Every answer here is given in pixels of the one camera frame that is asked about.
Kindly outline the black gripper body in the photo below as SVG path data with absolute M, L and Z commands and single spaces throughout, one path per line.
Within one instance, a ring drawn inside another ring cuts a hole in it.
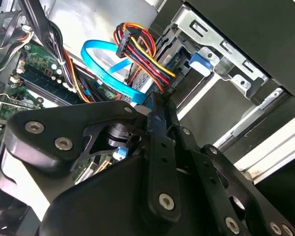
M 216 236 L 216 224 L 202 190 L 177 171 L 181 217 L 173 225 L 152 227 L 141 214 L 144 160 L 134 157 L 73 186 L 50 205 L 41 236 Z

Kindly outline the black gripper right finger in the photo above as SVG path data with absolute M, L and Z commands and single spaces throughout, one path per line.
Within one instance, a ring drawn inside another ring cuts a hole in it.
M 295 236 L 295 227 L 219 149 L 197 145 L 191 131 L 180 126 L 170 99 L 165 100 L 165 117 L 178 163 L 200 185 L 210 236 Z

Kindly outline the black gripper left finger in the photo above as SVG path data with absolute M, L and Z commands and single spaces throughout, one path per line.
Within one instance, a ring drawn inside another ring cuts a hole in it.
M 52 202 L 78 185 L 72 180 L 74 168 L 114 152 L 121 133 L 128 132 L 132 137 L 125 146 L 130 152 L 118 163 L 144 160 L 142 216 L 150 223 L 178 222 L 175 143 L 168 135 L 165 100 L 154 92 L 148 95 L 143 103 L 147 114 L 124 101 L 109 101 L 13 115 L 0 147 L 0 189 L 29 205 L 42 222 Z

